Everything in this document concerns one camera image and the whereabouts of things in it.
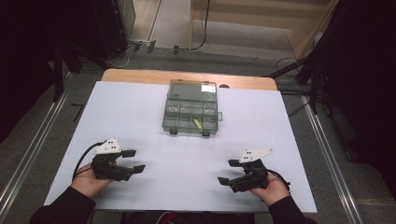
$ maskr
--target table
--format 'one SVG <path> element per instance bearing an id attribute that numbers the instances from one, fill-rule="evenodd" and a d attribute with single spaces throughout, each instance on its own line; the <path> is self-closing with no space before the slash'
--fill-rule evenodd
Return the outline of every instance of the table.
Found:
<path id="1" fill-rule="evenodd" d="M 317 34 L 326 29 L 337 3 L 338 0 L 211 0 L 208 20 L 286 29 L 294 55 L 301 59 Z M 193 21 L 204 21 L 206 8 L 207 0 L 191 0 L 190 49 Z"/>
<path id="2" fill-rule="evenodd" d="M 166 84 L 181 77 L 231 87 L 218 88 L 223 121 L 216 135 L 203 138 L 163 131 Z M 229 167 L 227 160 L 239 159 L 246 148 L 273 148 L 275 152 L 263 158 L 263 163 L 291 182 L 292 196 L 303 212 L 317 212 L 282 98 L 271 78 L 106 70 L 92 91 L 45 204 L 70 184 L 83 151 L 112 136 L 122 149 L 137 151 L 133 158 L 118 159 L 118 165 L 146 164 L 146 169 L 102 191 L 95 199 L 97 209 L 265 212 L 266 206 L 256 196 L 233 193 L 217 177 L 243 175 L 240 168 Z M 92 157 L 89 154 L 82 164 Z"/>

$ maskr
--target white plastic mount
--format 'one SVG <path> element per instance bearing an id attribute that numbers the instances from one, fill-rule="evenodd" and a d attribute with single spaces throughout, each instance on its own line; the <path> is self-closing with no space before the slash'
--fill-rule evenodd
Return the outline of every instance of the white plastic mount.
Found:
<path id="1" fill-rule="evenodd" d="M 242 155 L 241 159 L 239 159 L 239 163 L 246 163 L 251 161 L 256 161 L 261 157 L 269 155 L 273 153 L 273 149 L 246 149 L 245 153 Z"/>
<path id="2" fill-rule="evenodd" d="M 101 146 L 99 146 L 96 150 L 93 151 L 94 154 L 110 154 L 110 153 L 120 153 L 121 148 L 119 141 L 116 138 L 112 137 L 105 141 Z"/>

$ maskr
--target person's arm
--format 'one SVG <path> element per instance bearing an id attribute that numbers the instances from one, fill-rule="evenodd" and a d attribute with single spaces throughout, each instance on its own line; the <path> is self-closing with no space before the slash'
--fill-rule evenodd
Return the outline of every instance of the person's arm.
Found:
<path id="1" fill-rule="evenodd" d="M 76 176 L 71 186 L 52 204 L 38 208 L 30 219 L 31 224 L 87 223 L 95 207 L 93 198 L 113 180 L 96 179 L 90 164 Z"/>
<path id="2" fill-rule="evenodd" d="M 275 224 L 314 224 L 315 220 L 304 217 L 300 208 L 291 198 L 281 179 L 268 174 L 267 189 L 251 189 L 268 206 Z"/>

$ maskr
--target black sleeve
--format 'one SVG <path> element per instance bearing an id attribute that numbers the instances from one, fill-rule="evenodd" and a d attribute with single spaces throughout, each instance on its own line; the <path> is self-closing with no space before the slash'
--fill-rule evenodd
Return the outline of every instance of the black sleeve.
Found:
<path id="1" fill-rule="evenodd" d="M 96 203 L 69 187 L 51 205 L 35 211 L 30 224 L 86 224 Z"/>
<path id="2" fill-rule="evenodd" d="M 304 217 L 291 196 L 279 200 L 268 207 L 274 224 L 315 224 L 315 220 Z"/>

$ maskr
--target human hand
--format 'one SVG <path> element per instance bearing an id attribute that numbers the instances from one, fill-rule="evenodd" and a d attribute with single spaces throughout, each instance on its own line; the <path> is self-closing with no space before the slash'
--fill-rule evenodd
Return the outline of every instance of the human hand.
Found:
<path id="1" fill-rule="evenodd" d="M 93 199 L 100 190 L 107 187 L 113 181 L 112 179 L 96 179 L 91 164 L 88 163 L 78 169 L 78 175 L 70 187 Z"/>
<path id="2" fill-rule="evenodd" d="M 282 180 L 272 174 L 268 173 L 267 189 L 251 189 L 250 192 L 257 195 L 267 206 L 276 203 L 277 201 L 290 196 L 288 189 Z"/>

